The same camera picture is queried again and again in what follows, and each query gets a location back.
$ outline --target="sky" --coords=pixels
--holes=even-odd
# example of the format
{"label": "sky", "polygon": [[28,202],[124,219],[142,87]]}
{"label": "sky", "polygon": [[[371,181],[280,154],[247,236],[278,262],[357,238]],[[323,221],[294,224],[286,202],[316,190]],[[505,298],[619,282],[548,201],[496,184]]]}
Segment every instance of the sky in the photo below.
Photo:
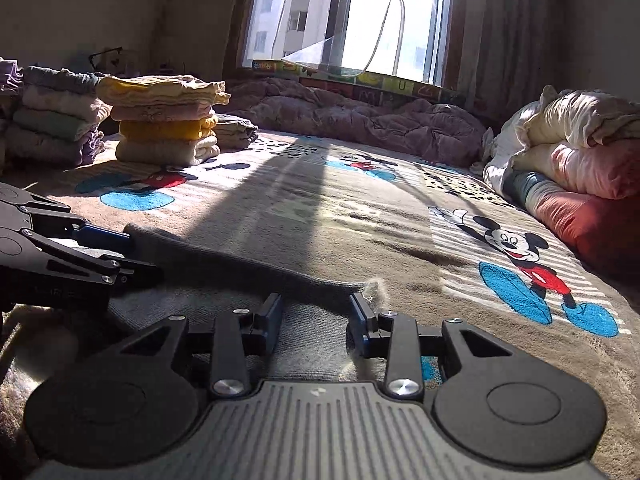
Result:
{"label": "sky", "polygon": [[[389,0],[352,0],[343,65],[363,69],[373,52]],[[422,79],[422,68],[415,67],[417,48],[426,49],[433,0],[404,0],[406,23],[398,75]],[[382,40],[369,67],[371,72],[391,73],[396,53],[400,5],[392,0]]]}

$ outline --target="silver bolt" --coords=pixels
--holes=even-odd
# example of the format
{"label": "silver bolt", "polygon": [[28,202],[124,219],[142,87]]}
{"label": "silver bolt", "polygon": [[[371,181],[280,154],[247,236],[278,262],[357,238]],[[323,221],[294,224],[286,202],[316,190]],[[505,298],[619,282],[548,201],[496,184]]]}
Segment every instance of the silver bolt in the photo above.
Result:
{"label": "silver bolt", "polygon": [[408,396],[417,393],[420,389],[418,383],[411,379],[396,379],[389,383],[389,390],[398,396]]}
{"label": "silver bolt", "polygon": [[244,384],[237,379],[220,379],[213,385],[213,391],[225,397],[232,397],[244,392]]}

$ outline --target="pink comforter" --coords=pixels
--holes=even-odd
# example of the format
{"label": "pink comforter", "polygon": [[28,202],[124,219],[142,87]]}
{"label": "pink comforter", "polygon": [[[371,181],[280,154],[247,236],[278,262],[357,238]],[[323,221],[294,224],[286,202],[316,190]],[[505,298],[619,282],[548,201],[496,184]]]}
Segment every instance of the pink comforter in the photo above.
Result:
{"label": "pink comforter", "polygon": [[375,107],[278,78],[245,82],[228,92],[229,104],[217,111],[264,129],[359,142],[459,168],[478,160],[486,130],[462,108],[424,99],[396,109]]}

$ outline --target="green folded cloth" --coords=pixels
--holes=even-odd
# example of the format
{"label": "green folded cloth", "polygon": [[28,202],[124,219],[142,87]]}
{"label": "green folded cloth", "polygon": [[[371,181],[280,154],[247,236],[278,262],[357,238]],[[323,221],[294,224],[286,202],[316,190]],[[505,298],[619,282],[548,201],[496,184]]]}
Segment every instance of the green folded cloth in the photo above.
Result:
{"label": "green folded cloth", "polygon": [[32,110],[26,107],[18,108],[13,119],[14,123],[23,128],[70,142],[75,142],[95,129],[95,124],[87,123],[70,115]]}

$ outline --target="bed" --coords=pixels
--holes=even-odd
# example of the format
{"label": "bed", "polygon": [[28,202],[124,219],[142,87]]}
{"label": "bed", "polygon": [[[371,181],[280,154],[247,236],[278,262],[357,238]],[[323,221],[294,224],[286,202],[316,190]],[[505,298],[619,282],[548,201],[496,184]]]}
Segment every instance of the bed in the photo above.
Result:
{"label": "bed", "polygon": [[[640,475],[633,293],[591,274],[542,224],[474,175],[382,149],[268,131],[248,150],[186,170],[117,161],[115,145],[107,142],[92,166],[5,180],[111,229],[132,223],[319,278],[375,282],[381,305],[423,324],[464,318],[593,385],[609,413],[596,465],[612,478]],[[191,300],[178,298],[167,309],[175,301]],[[138,322],[167,313],[159,307]],[[6,339],[29,316],[46,314],[16,309],[4,316]],[[44,326],[53,330],[55,322]],[[331,344],[344,341],[340,328]],[[77,353],[59,352],[48,371],[33,374],[12,352],[4,358],[12,362],[2,385],[4,441],[10,455],[30,457],[23,466],[29,468],[33,454],[16,438],[24,399],[50,368]],[[346,353],[327,362],[318,366],[329,379],[348,378],[356,367]],[[436,368],[432,378],[436,385]]]}

